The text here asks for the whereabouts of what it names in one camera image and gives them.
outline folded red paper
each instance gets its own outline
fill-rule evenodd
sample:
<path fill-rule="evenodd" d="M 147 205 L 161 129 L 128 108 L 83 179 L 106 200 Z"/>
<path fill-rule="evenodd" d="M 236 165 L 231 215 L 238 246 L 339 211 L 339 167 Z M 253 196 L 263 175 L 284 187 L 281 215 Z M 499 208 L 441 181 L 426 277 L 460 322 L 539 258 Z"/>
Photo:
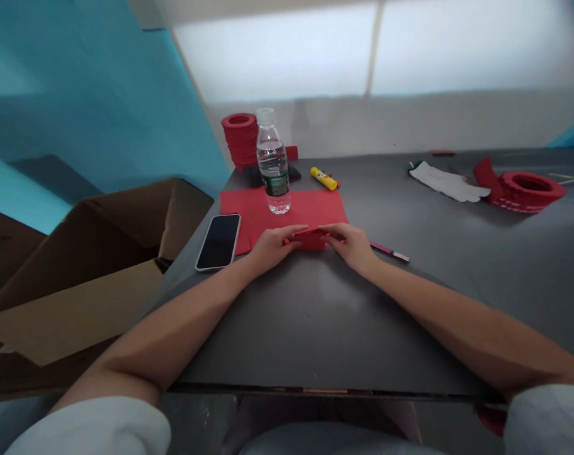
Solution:
<path fill-rule="evenodd" d="M 308 250 L 308 251 L 324 251 L 325 241 L 320 240 L 322 236 L 327 235 L 326 232 L 320 229 L 308 229 L 293 235 L 293 241 L 300 241 L 301 246 L 298 250 Z"/>
<path fill-rule="evenodd" d="M 220 199 L 222 215 L 238 213 L 241 216 L 236 255 L 251 251 L 266 229 L 291 224 L 307 224 L 315 229 L 322 224 L 348 222 L 339 191 L 292 191 L 291 209 L 282 215 L 270 212 L 263 188 L 223 191 Z"/>

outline water bottle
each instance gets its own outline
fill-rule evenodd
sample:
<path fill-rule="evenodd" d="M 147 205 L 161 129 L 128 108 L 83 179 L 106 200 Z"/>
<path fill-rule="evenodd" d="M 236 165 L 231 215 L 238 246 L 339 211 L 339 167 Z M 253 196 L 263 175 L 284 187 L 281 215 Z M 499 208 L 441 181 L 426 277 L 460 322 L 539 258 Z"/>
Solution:
<path fill-rule="evenodd" d="M 291 208 L 287 151 L 276 130 L 274 109 L 255 111 L 260 132 L 257 136 L 257 163 L 266 188 L 266 199 L 272 213 L 287 213 Z"/>

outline smartphone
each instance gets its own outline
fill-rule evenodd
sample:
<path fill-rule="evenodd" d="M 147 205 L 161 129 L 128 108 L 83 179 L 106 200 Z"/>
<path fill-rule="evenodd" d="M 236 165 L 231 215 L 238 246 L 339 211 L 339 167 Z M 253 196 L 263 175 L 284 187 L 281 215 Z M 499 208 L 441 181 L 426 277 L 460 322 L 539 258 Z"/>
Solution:
<path fill-rule="evenodd" d="M 199 272 L 219 270 L 234 261 L 236 240 L 241 228 L 241 216 L 218 215 L 213 217 L 200 249 L 195 269 Z"/>

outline white sleeve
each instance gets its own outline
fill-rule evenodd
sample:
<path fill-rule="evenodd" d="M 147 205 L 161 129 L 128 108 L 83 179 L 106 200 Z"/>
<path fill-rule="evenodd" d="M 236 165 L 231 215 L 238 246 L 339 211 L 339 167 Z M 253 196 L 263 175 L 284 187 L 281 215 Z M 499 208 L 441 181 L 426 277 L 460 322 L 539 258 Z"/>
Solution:
<path fill-rule="evenodd" d="M 516 395 L 503 442 L 507 454 L 574 455 L 574 385 L 543 385 Z"/>
<path fill-rule="evenodd" d="M 46 416 L 15 440 L 5 455 L 165 455 L 169 421 L 145 401 L 104 397 Z"/>

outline glue stick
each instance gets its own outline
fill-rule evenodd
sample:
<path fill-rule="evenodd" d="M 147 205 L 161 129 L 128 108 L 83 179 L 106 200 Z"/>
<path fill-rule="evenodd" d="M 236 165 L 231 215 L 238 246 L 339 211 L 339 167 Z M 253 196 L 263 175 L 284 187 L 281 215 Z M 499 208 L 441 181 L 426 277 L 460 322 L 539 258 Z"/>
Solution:
<path fill-rule="evenodd" d="M 321 172 L 317 167 L 310 169 L 310 175 L 325 185 L 331 191 L 337 188 L 337 182 L 324 172 Z"/>

